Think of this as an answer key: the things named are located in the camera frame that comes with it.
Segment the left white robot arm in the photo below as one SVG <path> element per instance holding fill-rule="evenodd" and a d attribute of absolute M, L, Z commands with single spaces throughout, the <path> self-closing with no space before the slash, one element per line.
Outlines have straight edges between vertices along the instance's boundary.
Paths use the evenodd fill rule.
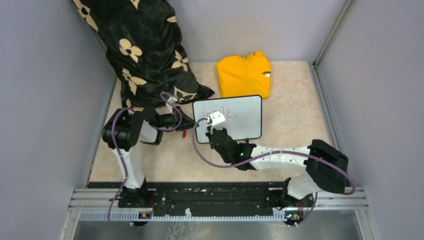
<path fill-rule="evenodd" d="M 166 114 L 159 114 L 154 107 L 141 111 L 127 107 L 114 112 L 103 127 L 101 137 L 115 154 L 123 176 L 116 196 L 120 208 L 145 207 L 153 200 L 141 170 L 136 145 L 157 146 L 164 132 L 183 132 L 193 128 L 194 124 L 195 121 L 180 106 Z"/>

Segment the black framed whiteboard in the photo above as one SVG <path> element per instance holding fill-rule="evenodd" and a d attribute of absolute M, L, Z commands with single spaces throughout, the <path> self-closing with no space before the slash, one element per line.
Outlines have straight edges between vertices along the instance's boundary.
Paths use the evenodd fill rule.
<path fill-rule="evenodd" d="M 198 121 L 219 111 L 233 140 L 258 139 L 262 136 L 262 101 L 260 95 L 198 100 L 192 104 L 193 117 Z"/>

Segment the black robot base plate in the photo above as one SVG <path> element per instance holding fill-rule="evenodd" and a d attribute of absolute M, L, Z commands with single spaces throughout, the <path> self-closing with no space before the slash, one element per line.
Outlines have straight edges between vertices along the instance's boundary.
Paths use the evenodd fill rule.
<path fill-rule="evenodd" d="M 274 210 L 312 206 L 310 193 L 301 200 L 287 193 L 286 181 L 277 182 L 147 182 L 140 193 L 123 189 L 120 208 L 153 207 L 155 217 L 267 217 Z"/>

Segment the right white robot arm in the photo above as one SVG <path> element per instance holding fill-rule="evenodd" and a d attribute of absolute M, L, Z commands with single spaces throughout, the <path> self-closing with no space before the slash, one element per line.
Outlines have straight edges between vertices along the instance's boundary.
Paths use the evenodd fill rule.
<path fill-rule="evenodd" d="M 215 129 L 205 135 L 210 147 L 227 167 L 241 171 L 275 169 L 299 172 L 299 176 L 285 180 L 286 188 L 281 199 L 287 206 L 295 206 L 301 199 L 316 192 L 345 193 L 349 159 L 321 139 L 314 139 L 310 145 L 302 147 L 273 148 L 237 142 L 226 129 Z"/>

